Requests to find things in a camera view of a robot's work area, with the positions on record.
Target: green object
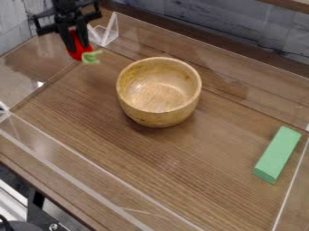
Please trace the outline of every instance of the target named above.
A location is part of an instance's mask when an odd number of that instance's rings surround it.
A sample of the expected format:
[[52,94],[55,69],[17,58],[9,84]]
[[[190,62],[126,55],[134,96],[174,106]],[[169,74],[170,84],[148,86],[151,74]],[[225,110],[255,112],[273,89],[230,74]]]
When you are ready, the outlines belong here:
[[288,127],[280,127],[276,137],[253,169],[253,174],[267,183],[276,183],[301,137],[302,135]]
[[100,64],[100,61],[96,59],[96,55],[102,54],[102,50],[92,51],[92,52],[84,52],[82,54],[82,62],[84,64]]

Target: red object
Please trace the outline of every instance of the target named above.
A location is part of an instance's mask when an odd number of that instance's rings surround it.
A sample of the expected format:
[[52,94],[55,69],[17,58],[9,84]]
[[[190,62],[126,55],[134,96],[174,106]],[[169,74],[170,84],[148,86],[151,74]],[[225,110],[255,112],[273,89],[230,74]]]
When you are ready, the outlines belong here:
[[68,54],[70,54],[70,56],[72,57],[74,60],[82,61],[82,54],[84,52],[91,52],[92,51],[92,46],[88,45],[88,47],[83,48],[82,43],[80,43],[80,39],[79,39],[79,36],[78,36],[75,30],[71,30],[70,34],[71,34],[72,39],[74,39],[76,51],[75,52],[71,52],[70,50],[67,50],[67,51],[68,51]]

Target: green block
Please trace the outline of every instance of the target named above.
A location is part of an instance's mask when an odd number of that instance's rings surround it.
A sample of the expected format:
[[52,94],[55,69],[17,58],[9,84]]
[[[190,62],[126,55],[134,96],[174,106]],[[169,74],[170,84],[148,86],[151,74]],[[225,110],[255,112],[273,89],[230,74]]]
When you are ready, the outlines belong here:
[[84,52],[82,54],[82,62],[83,64],[100,64],[100,61],[96,59],[96,55],[102,54],[103,51],[92,51],[92,52]]
[[276,183],[301,137],[302,135],[288,127],[280,127],[276,137],[253,169],[253,174],[267,183]]

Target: wooden table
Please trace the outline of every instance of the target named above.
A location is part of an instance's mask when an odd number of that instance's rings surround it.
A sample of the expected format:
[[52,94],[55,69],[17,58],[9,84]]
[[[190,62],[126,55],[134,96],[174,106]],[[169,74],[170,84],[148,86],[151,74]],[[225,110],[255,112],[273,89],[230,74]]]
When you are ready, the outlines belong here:
[[[28,79],[52,77],[0,127],[13,124],[20,141],[0,136],[1,162],[95,230],[270,230],[308,138],[308,79],[123,14],[118,20],[102,65],[63,59],[53,34],[1,59]],[[203,79],[194,115],[167,129],[136,125],[116,99],[119,72],[152,56],[187,61]],[[251,171],[282,125],[304,136],[273,186]]]

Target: bowl rim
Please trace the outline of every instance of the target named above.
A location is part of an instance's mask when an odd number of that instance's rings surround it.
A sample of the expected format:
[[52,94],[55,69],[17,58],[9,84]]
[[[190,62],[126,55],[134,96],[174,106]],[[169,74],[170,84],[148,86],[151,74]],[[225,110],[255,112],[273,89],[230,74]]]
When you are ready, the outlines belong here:
[[[193,96],[190,97],[190,100],[187,100],[182,105],[173,107],[170,110],[167,110],[167,111],[164,111],[164,112],[154,112],[154,111],[147,111],[147,110],[139,109],[138,107],[135,107],[135,106],[128,102],[128,100],[123,97],[123,94],[120,94],[120,91],[119,91],[119,90],[120,90],[119,83],[120,83],[120,79],[122,79],[122,76],[123,76],[124,72],[126,72],[132,66],[135,66],[138,63],[146,62],[146,61],[148,61],[148,60],[170,60],[170,61],[175,61],[175,62],[181,63],[181,65],[186,66],[186,67],[193,71],[194,77],[197,78],[197,82],[198,82],[198,86],[197,86],[197,89],[194,90],[194,94],[193,94]],[[201,92],[202,92],[202,79],[201,79],[201,75],[199,75],[198,71],[195,70],[195,68],[194,68],[189,63],[186,63],[185,61],[178,60],[178,59],[174,59],[174,58],[169,58],[169,57],[151,57],[151,58],[146,58],[146,59],[134,61],[134,62],[120,71],[120,73],[119,73],[119,75],[118,75],[116,91],[118,91],[118,97],[120,98],[120,100],[122,100],[131,108],[134,108],[135,110],[138,110],[138,111],[140,111],[140,112],[144,112],[144,113],[163,114],[163,113],[169,113],[169,112],[178,111],[179,109],[182,109],[182,108],[185,108],[187,105],[190,105],[191,102],[194,102],[194,100],[199,97]]]

